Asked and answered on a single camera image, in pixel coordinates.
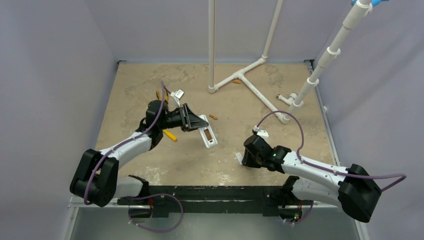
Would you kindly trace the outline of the white universal AC remote control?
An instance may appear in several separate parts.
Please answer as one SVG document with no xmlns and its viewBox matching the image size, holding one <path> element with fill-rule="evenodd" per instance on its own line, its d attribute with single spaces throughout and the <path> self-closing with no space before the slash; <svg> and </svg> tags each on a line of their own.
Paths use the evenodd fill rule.
<svg viewBox="0 0 424 240">
<path fill-rule="evenodd" d="M 199 116 L 202 120 L 206 121 L 208 125 L 206 127 L 201 127 L 198 129 L 200 136 L 206 146 L 206 148 L 210 149 L 218 144 L 217 138 L 212 130 L 212 127 L 206 117 L 206 115 L 202 114 Z"/>
</svg>

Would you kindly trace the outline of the orange AAA battery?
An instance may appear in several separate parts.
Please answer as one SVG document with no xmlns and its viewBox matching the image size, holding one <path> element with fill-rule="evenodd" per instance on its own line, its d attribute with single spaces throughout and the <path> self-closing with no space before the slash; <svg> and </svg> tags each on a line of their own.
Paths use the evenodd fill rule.
<svg viewBox="0 0 424 240">
<path fill-rule="evenodd" d="M 212 118 L 212 119 L 214 119 L 214 120 L 218 120 L 218 117 L 216 117 L 216 116 L 214 116 L 212 114 L 210 114 L 209 117 Z"/>
</svg>

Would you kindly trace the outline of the white remote battery cover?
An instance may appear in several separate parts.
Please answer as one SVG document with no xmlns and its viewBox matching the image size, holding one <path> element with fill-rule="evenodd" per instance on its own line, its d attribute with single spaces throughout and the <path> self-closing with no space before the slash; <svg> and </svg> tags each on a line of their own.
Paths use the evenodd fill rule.
<svg viewBox="0 0 424 240">
<path fill-rule="evenodd" d="M 237 162 L 238 162 L 240 165 L 242 165 L 242 164 L 243 164 L 243 163 L 242 163 L 242 161 L 243 161 L 243 156 L 241 155 L 241 153 L 240 153 L 240 152 L 237 152 L 237 153 L 235 154 L 235 158 L 236 158 Z"/>
</svg>

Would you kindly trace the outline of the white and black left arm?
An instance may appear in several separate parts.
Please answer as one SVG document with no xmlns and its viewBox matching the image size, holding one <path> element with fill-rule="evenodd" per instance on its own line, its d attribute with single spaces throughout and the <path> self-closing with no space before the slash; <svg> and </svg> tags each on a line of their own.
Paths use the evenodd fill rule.
<svg viewBox="0 0 424 240">
<path fill-rule="evenodd" d="M 186 103 L 169 110 L 166 100 L 153 100 L 132 135 L 111 147 L 90 148 L 82 154 L 69 191 L 82 198 L 86 205 L 104 207 L 120 198 L 130 198 L 142 205 L 149 199 L 148 181 L 135 175 L 119 177 L 119 169 L 153 150 L 162 140 L 164 130 L 180 128 L 191 132 L 208 126 L 209 123 L 193 113 Z"/>
</svg>

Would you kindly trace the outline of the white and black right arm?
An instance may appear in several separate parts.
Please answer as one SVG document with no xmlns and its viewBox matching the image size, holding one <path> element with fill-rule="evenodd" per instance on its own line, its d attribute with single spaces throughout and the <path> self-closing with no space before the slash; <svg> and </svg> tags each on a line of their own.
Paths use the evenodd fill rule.
<svg viewBox="0 0 424 240">
<path fill-rule="evenodd" d="M 371 220 L 382 190 L 362 166 L 335 166 L 297 156 L 290 148 L 272 147 L 255 134 L 243 146 L 243 166 L 289 175 L 277 194 L 283 200 L 282 205 L 321 202 L 341 208 L 359 222 Z"/>
</svg>

